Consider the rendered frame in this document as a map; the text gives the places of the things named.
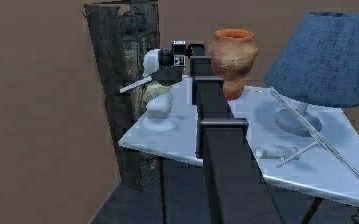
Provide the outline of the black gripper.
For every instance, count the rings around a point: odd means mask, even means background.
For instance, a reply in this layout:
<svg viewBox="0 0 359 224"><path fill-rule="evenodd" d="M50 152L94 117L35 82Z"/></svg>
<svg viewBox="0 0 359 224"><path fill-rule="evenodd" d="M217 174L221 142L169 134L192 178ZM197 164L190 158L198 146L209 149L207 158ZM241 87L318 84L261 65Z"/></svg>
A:
<svg viewBox="0 0 359 224"><path fill-rule="evenodd" d="M119 93L125 93L133 90L136 87L151 82L157 81L163 86L171 86L182 81L182 73L184 67L184 56L174 54L170 49L161 49L158 51L159 68L151 76L138 80L130 85L119 89Z"/></svg>

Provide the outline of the dark wooden bookshelf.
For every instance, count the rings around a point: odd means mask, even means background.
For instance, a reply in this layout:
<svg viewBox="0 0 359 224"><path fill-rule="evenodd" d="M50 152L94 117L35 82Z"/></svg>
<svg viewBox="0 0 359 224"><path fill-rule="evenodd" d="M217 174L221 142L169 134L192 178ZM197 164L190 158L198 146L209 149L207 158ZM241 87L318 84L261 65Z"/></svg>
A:
<svg viewBox="0 0 359 224"><path fill-rule="evenodd" d="M145 112L145 88L121 94L139 80L147 51L160 46L158 0L99 0L84 6L104 105L121 181L141 191L153 176L141 167L142 156L118 141Z"/></svg>

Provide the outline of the pale blue table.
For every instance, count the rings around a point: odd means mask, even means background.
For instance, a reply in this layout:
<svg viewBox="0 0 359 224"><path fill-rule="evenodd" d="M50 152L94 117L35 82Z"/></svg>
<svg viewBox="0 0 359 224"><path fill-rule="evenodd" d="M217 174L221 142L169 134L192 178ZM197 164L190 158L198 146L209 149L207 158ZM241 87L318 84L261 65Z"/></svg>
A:
<svg viewBox="0 0 359 224"><path fill-rule="evenodd" d="M201 160L195 157L196 109L189 104L191 82L175 85L171 120L177 127L167 132L153 132L149 121L141 117L121 138L124 147L163 156L192 165ZM275 115L283 109L267 88L248 86L242 96L229 103L237 117L249 122L248 143L252 149L262 147L275 151L295 147L301 149L314 142L311 137L289 134L275 124ZM322 123L321 134L359 171L359 135L339 108L312 105L311 114ZM359 182L331 153L315 146L278 168L276 159L260 158L258 165L269 184L307 193L339 203L359 207Z"/></svg>

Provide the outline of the terracotta vase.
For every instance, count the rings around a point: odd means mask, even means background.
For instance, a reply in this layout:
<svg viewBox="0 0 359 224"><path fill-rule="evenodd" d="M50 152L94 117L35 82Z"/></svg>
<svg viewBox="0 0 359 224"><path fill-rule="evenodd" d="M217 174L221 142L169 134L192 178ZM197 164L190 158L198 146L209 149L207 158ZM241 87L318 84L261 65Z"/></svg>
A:
<svg viewBox="0 0 359 224"><path fill-rule="evenodd" d="M238 99L258 55L254 33L244 29L217 30L208 44L213 73L223 79L223 92L228 101Z"/></svg>

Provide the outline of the clear glass bottle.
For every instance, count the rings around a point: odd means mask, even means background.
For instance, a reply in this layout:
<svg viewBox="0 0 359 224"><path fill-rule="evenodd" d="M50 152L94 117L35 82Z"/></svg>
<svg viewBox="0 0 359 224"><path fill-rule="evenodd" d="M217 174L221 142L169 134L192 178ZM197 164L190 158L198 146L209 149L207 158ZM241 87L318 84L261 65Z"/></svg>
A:
<svg viewBox="0 0 359 224"><path fill-rule="evenodd" d="M259 145L254 150L258 159L287 159L298 152L297 147L281 145Z"/></svg>

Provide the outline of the short grey rod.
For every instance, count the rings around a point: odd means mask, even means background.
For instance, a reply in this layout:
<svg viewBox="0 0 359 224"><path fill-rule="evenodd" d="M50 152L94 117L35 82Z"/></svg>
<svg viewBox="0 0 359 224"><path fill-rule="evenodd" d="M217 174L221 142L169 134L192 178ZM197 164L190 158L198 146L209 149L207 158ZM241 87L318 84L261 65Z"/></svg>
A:
<svg viewBox="0 0 359 224"><path fill-rule="evenodd" d="M288 162L290 162L291 160L294 160L297 157L300 157L302 154L304 154L305 152L307 152L308 150L312 149L313 147L317 146L318 143L317 142L313 142L311 144L309 144L308 146L304 147L303 149L298 150L296 153L294 153L293 155L287 157L286 159L282 160L281 163L279 163L278 165L276 165L276 168L280 168L283 165L287 164Z"/></svg>

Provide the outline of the long grey rod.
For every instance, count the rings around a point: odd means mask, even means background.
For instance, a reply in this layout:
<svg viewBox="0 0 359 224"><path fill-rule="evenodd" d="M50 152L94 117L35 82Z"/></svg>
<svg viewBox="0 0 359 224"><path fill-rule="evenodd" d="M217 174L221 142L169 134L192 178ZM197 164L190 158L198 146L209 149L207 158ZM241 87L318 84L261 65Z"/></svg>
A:
<svg viewBox="0 0 359 224"><path fill-rule="evenodd" d="M270 88L270 93L303 127L307 129L309 135L315 140L313 145L319 144L325 150L330 151L359 180L359 171L351 164L349 164L345 158L319 131L316 130L316 128L306 118L304 118L296 109L294 109L273 87Z"/></svg>

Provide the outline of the blue shade table lamp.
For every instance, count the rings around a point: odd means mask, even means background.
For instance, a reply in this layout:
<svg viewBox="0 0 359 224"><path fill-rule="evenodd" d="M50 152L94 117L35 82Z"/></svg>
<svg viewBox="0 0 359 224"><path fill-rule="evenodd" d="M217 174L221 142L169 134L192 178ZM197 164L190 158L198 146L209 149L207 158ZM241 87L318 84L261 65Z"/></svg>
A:
<svg viewBox="0 0 359 224"><path fill-rule="evenodd" d="M359 14L310 12L265 75L267 86L299 102L317 130L310 105L359 106Z"/></svg>

